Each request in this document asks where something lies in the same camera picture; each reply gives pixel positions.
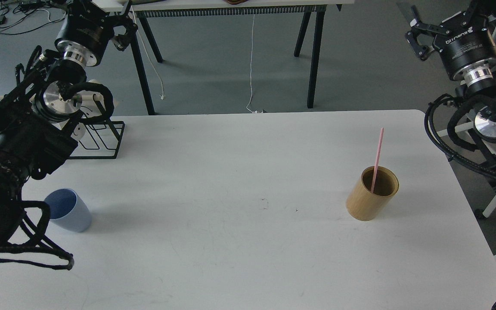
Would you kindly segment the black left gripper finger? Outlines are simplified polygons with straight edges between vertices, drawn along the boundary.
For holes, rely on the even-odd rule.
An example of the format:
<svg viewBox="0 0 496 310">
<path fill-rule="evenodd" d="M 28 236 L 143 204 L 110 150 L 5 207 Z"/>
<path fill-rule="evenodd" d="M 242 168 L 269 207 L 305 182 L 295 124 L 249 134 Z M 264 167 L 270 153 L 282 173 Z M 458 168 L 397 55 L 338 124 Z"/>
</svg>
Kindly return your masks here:
<svg viewBox="0 0 496 310">
<path fill-rule="evenodd" d="M 112 29 L 120 26 L 125 29 L 124 33 L 114 34 L 112 37 L 112 43 L 118 51 L 125 51 L 136 37 L 138 26 L 134 23 L 133 19 L 127 12 L 122 15 L 112 15 Z"/>
</svg>

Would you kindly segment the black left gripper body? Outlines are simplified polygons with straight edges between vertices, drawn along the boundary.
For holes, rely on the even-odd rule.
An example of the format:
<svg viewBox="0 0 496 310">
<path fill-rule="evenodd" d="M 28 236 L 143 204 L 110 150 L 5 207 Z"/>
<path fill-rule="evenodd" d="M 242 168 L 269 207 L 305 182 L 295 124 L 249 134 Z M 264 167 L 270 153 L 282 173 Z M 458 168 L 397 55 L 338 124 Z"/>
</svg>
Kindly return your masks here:
<svg viewBox="0 0 496 310">
<path fill-rule="evenodd" d="M 69 47 L 84 50 L 87 66 L 100 65 L 108 42 L 114 37 L 116 16 L 111 16 L 90 0 L 67 2 L 66 17 L 55 39 L 61 53 Z"/>
</svg>

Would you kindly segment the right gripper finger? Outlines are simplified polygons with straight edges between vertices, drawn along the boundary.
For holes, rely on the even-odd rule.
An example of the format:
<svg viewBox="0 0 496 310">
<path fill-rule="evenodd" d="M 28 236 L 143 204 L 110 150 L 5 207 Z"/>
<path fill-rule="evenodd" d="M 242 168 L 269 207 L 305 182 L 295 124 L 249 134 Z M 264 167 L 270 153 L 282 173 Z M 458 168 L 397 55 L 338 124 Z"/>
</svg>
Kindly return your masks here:
<svg viewBox="0 0 496 310">
<path fill-rule="evenodd" d="M 467 16 L 471 20 L 475 15 L 496 21 L 496 0 L 471 0 L 467 8 Z"/>
</svg>

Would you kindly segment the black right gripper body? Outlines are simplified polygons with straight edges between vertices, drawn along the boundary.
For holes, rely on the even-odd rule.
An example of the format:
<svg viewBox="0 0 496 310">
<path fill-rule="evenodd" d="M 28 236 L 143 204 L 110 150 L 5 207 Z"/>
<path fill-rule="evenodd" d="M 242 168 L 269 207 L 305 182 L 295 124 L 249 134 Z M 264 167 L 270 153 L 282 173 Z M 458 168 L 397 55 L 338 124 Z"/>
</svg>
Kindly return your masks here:
<svg viewBox="0 0 496 310">
<path fill-rule="evenodd" d="M 449 30 L 446 35 L 437 34 L 433 47 L 439 51 L 447 76 L 452 81 L 463 80 L 463 69 L 480 61 L 496 65 L 496 44 L 488 30 L 489 19 L 476 14 L 470 20 L 468 12 L 459 12 L 440 23 Z"/>
</svg>

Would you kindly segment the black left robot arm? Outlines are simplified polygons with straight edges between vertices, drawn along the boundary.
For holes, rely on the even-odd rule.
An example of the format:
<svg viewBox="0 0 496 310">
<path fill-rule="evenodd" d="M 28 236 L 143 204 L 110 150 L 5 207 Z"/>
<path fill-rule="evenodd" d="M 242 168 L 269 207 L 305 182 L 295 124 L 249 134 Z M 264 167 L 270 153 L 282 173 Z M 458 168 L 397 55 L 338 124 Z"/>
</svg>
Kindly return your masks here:
<svg viewBox="0 0 496 310">
<path fill-rule="evenodd" d="M 136 37 L 132 1 L 110 15 L 90 0 L 56 0 L 65 21 L 55 49 L 37 49 L 24 77 L 0 100 L 0 264 L 70 270 L 73 255 L 45 233 L 50 208 L 22 199 L 28 179 L 61 167 L 77 148 L 74 128 L 108 121 L 115 106 L 108 87 L 88 82 L 86 67 L 102 61 L 112 42 L 123 51 Z"/>
</svg>

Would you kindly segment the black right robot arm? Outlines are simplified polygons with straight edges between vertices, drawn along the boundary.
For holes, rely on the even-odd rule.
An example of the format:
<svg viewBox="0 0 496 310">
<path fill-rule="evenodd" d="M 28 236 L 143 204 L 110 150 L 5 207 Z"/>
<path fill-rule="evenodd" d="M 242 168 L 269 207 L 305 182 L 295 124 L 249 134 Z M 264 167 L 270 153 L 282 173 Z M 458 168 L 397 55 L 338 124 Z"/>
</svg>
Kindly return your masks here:
<svg viewBox="0 0 496 310">
<path fill-rule="evenodd" d="M 449 161 L 484 176 L 495 192 L 485 210 L 475 210 L 478 220 L 496 208 L 496 0 L 472 0 L 463 11 L 439 24 L 422 21 L 416 6 L 405 18 L 405 33 L 421 61 L 438 53 L 450 80 L 459 82 L 456 94 L 443 94 L 425 112 L 425 132 Z"/>
</svg>

